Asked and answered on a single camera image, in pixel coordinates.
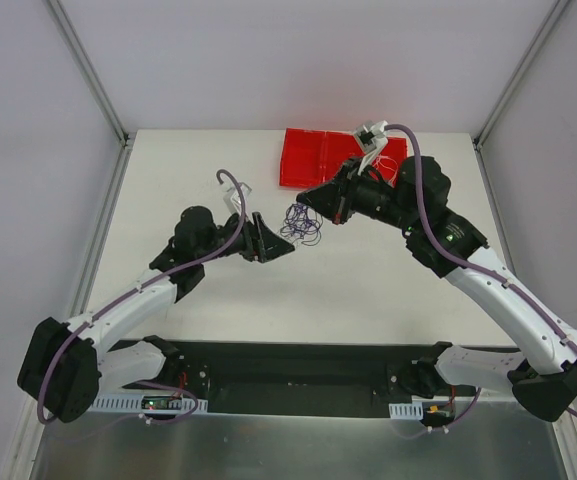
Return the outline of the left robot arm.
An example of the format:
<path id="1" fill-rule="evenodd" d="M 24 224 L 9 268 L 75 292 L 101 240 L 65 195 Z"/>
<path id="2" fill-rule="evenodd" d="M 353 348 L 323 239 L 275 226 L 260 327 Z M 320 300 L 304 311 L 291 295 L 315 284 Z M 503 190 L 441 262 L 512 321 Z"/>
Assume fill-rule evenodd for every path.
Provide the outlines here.
<path id="1" fill-rule="evenodd" d="M 223 225 L 204 206 L 184 210 L 164 249 L 146 272 L 100 309 L 59 322 L 48 317 L 31 337 L 17 376 L 18 387 L 37 402 L 44 424 L 70 423 L 102 392 L 142 381 L 183 394 L 180 351 L 157 335 L 118 348 L 130 331 L 187 296 L 205 277 L 213 259 L 239 255 L 267 263 L 294 252 L 260 213 L 232 214 Z"/>

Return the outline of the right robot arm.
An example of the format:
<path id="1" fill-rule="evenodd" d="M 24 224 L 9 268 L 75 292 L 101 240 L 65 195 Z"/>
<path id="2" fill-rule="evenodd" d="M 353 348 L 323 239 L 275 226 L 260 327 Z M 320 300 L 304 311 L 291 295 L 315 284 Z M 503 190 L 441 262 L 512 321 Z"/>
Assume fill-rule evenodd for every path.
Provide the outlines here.
<path id="1" fill-rule="evenodd" d="M 438 342 L 396 375 L 407 393 L 430 399 L 451 385 L 511 394 L 533 416 L 554 422 L 577 397 L 577 330 L 511 274 L 486 237 L 448 205 L 450 179 L 429 156 L 409 157 L 394 184 L 345 161 L 297 201 L 335 225 L 353 214 L 401 230 L 413 258 L 472 299 L 512 339 L 510 353 Z"/>

